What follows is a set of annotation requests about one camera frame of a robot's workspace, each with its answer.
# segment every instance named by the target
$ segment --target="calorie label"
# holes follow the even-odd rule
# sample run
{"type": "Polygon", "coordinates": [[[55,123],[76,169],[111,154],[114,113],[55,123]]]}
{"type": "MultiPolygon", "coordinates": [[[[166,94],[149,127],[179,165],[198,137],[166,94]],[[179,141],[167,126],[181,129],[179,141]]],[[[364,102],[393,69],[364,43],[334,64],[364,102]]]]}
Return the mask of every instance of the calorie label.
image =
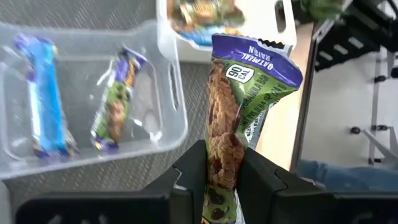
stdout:
{"type": "Polygon", "coordinates": [[[234,64],[226,71],[226,76],[241,83],[248,82],[254,75],[254,69],[234,64]]]}

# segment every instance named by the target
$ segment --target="blue jeans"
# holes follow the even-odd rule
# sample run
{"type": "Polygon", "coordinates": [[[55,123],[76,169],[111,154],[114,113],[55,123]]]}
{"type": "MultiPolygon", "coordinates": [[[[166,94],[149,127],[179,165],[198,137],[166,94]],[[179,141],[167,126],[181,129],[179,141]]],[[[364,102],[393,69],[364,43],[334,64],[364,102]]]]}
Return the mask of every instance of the blue jeans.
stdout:
{"type": "Polygon", "coordinates": [[[298,175],[315,180],[331,192],[398,192],[398,171],[374,167],[344,168],[301,160],[298,175]]]}

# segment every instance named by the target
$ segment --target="wrapped snack bar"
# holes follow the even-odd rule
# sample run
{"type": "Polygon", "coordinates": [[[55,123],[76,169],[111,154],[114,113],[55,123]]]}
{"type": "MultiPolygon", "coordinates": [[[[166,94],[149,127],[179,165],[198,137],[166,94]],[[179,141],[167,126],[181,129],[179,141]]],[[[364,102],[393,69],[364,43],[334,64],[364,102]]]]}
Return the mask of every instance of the wrapped snack bar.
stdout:
{"type": "Polygon", "coordinates": [[[28,60],[28,88],[34,154],[74,156],[76,144],[67,129],[58,92],[54,44],[40,37],[18,35],[15,46],[28,60]]]}
{"type": "Polygon", "coordinates": [[[98,150],[119,148],[124,122],[131,107],[136,75],[146,62],[143,56],[132,50],[124,48],[120,51],[115,72],[109,79],[103,103],[91,129],[93,144],[98,150]]]}
{"type": "Polygon", "coordinates": [[[264,110],[298,90],[303,78],[287,58],[289,46],[277,44],[277,48],[276,44],[224,34],[213,35],[212,41],[203,222],[235,223],[234,191],[248,146],[245,131],[264,110]]]}
{"type": "Polygon", "coordinates": [[[211,35],[241,34],[245,18],[234,0],[167,0],[173,29],[200,46],[211,46],[211,35]]]}

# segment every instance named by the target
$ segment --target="plastic bin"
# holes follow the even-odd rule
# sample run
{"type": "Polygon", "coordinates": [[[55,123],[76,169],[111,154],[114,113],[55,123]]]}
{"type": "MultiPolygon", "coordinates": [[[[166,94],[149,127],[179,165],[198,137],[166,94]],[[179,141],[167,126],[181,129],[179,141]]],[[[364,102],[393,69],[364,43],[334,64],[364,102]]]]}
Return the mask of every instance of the plastic bin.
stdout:
{"type": "Polygon", "coordinates": [[[188,124],[177,48],[174,38],[168,38],[172,35],[166,35],[161,41],[168,43],[167,58],[161,54],[158,26],[164,25],[148,21],[132,32],[111,32],[0,24],[0,179],[165,152],[181,145],[188,124]],[[58,87],[78,157],[61,162],[33,154],[26,60],[13,47],[18,33],[50,39],[58,48],[58,87]],[[137,75],[120,149],[105,154],[93,147],[90,129],[122,46],[144,55],[149,63],[137,75]]]}

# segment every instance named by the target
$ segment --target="wooden table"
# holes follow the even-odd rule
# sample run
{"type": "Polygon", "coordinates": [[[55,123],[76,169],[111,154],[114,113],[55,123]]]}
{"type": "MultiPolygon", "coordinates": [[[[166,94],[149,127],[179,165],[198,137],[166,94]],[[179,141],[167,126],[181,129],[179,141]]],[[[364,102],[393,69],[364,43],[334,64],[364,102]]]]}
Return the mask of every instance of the wooden table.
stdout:
{"type": "Polygon", "coordinates": [[[312,82],[313,24],[297,29],[297,45],[290,59],[300,68],[300,89],[281,99],[267,113],[256,151],[287,170],[299,158],[312,82]]]}

